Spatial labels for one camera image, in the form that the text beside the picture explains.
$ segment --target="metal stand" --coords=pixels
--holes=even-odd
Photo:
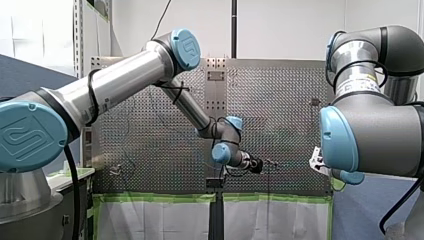
[[[215,202],[209,207],[208,240],[224,240],[224,198],[222,196],[224,181],[221,178],[207,178],[208,193],[215,193]]]

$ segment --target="black pole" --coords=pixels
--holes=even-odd
[[[237,58],[237,0],[231,8],[231,58]]]

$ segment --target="gray floor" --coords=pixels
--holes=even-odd
[[[378,224],[384,214],[410,188],[413,181],[367,176],[359,186],[347,186],[334,196],[333,240],[384,239]],[[386,226],[405,221],[418,191]]]

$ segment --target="white wall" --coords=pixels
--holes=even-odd
[[[346,31],[387,25],[408,27],[423,37],[422,0],[346,0]],[[418,82],[418,99],[424,96],[424,84]]]
[[[238,58],[324,60],[330,36],[344,29],[340,0],[238,3]]]
[[[72,4],[0,0],[0,54],[74,75]]]
[[[150,40],[168,0],[112,1],[112,54],[128,56]],[[201,44],[202,56],[230,53],[231,1],[172,1],[157,36],[175,28],[188,28]]]

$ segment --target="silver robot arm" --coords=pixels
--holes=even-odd
[[[212,151],[216,162],[260,171],[261,161],[239,150],[242,120],[226,117],[214,122],[173,79],[199,62],[196,38],[188,30],[176,30],[149,41],[142,52],[60,89],[41,88],[1,104],[0,116],[7,117],[0,126],[4,130],[0,132],[0,155],[5,156],[0,159],[0,172],[28,172],[45,166],[79,137],[81,128],[149,85],[164,90],[200,137],[221,141]],[[23,132],[34,137],[21,136]]]

